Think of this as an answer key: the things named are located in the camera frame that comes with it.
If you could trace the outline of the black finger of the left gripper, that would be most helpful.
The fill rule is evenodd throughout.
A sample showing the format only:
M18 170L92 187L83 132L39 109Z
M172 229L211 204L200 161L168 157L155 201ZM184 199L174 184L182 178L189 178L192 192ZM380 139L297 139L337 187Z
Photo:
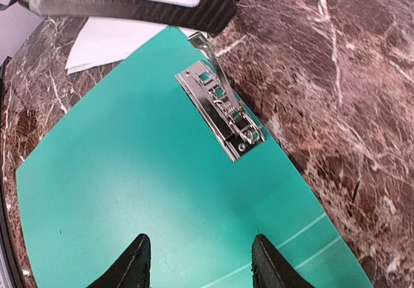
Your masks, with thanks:
M221 33L235 16L232 0L200 0L195 7L152 0L10 0L39 16L110 17Z

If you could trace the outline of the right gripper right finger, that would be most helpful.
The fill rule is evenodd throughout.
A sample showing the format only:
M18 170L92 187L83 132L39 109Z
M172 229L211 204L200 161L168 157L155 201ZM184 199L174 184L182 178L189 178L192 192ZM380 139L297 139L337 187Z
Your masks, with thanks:
M256 235L252 244L252 281L260 288L313 287L264 234Z

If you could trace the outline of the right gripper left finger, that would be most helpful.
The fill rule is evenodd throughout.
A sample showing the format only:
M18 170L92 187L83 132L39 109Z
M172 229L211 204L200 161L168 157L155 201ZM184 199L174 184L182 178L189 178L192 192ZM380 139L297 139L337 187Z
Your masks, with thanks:
M150 287L151 243L139 234L115 262L88 287Z

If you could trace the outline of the green plastic folder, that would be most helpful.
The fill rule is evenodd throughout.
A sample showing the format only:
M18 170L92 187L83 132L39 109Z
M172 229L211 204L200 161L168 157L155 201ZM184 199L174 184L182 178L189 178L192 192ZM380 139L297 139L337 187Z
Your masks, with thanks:
M90 90L16 173L39 287L86 287L141 233L152 287L251 287L264 234L315 287L369 278L277 142L232 162L175 79L202 59L167 28Z

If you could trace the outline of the left white paper sheet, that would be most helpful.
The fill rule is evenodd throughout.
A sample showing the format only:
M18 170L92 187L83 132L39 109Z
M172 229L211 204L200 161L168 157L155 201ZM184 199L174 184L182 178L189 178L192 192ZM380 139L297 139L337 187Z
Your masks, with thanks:
M200 0L152 0L195 7ZM129 57L167 26L126 19L90 17L74 42L66 63L68 74Z

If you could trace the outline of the metal top clip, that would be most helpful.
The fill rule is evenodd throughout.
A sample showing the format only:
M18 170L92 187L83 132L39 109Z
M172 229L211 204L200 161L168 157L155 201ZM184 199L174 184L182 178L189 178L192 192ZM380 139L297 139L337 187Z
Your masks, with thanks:
M175 78L230 160L238 161L265 141L263 125L236 97L207 38L196 32L188 37L188 41L206 59L197 61Z

